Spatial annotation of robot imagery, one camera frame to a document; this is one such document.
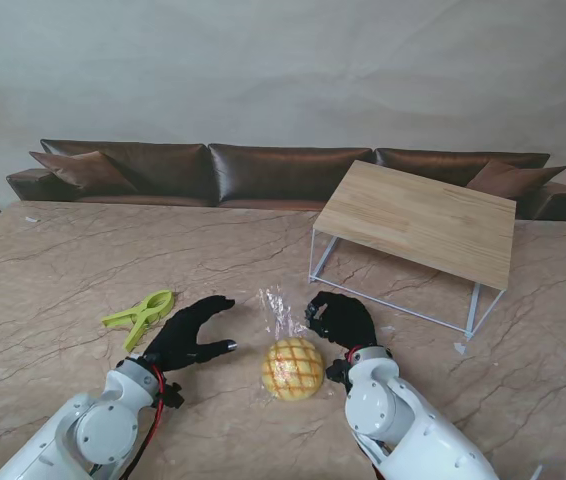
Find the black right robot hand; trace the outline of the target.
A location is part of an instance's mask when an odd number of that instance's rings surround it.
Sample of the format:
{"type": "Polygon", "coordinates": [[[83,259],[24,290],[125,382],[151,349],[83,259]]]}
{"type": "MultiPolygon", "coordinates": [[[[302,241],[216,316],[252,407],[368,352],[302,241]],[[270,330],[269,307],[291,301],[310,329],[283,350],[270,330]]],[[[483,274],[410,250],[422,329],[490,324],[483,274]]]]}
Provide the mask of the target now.
{"type": "Polygon", "coordinates": [[[306,326],[348,350],[377,345],[372,317],[361,301],[320,291],[305,309],[306,326]]]}

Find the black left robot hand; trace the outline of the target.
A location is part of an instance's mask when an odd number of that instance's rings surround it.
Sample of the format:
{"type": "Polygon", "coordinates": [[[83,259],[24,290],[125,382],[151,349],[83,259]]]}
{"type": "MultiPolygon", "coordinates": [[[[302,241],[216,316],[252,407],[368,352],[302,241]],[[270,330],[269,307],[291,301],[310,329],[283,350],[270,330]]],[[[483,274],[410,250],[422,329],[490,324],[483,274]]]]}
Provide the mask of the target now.
{"type": "Polygon", "coordinates": [[[168,319],[143,353],[144,360],[161,372],[206,363],[237,348],[234,340],[198,343],[201,326],[212,316],[231,309],[233,299],[214,295],[177,311],[168,319]]]}

